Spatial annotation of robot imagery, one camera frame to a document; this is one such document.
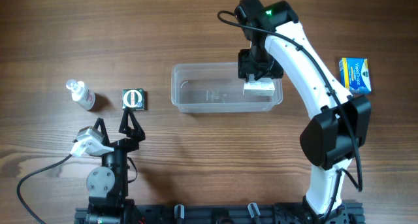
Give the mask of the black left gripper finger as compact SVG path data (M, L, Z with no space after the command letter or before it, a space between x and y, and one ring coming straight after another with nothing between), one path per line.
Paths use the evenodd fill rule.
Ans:
M97 118L93 127L96 128L97 130L100 130L101 134L104 136L103 143L104 144L109 144L110 141L109 141L109 137L108 137L106 127L105 127L104 119Z
M146 135L131 108L126 107L123 110L119 133L125 134L127 137L137 140L139 142L146 139Z

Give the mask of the white Panadol box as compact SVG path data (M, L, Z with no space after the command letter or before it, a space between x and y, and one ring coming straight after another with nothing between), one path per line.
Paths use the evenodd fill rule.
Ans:
M244 83L243 94L271 97L275 90L276 87L271 78L260 78L258 80L250 78Z

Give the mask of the green Zam-Buk tin box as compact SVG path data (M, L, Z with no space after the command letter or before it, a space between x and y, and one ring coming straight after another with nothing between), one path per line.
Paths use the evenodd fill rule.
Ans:
M145 110L146 97L142 88L122 90L122 108L127 107L132 110Z

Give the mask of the white calamine lotion bottle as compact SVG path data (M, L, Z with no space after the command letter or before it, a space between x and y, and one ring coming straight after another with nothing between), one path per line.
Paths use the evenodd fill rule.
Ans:
M66 88L71 92L72 100L84 110L91 110L95 104L95 93L83 81L68 80Z

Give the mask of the blue VapoDrops box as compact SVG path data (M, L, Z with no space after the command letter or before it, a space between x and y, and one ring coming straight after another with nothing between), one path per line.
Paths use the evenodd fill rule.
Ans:
M368 60L359 57L343 57L339 61L340 81L353 94L372 92Z

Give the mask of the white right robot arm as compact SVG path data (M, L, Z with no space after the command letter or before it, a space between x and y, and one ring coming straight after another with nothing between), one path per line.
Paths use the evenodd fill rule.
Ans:
M342 207L340 192L352 161L357 169L352 183L362 191L359 149L366 139L370 101L353 96L330 73L288 2L265 7L260 0L241 0L231 14L251 42L238 54L238 77L278 79L286 74L302 98L310 122L300 145L312 164L304 207L314 222L326 222Z

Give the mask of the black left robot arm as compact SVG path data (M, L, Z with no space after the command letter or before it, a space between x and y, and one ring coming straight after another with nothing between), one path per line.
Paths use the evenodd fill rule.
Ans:
M86 213L77 211L75 223L142 223L142 214L132 199L128 199L129 165L133 160L127 156L129 152L139 149L139 142L146 139L145 132L138 123L133 111L126 107L120 123L119 132L125 138L105 144L111 152L100 155L101 166L93 169L87 178L89 205Z

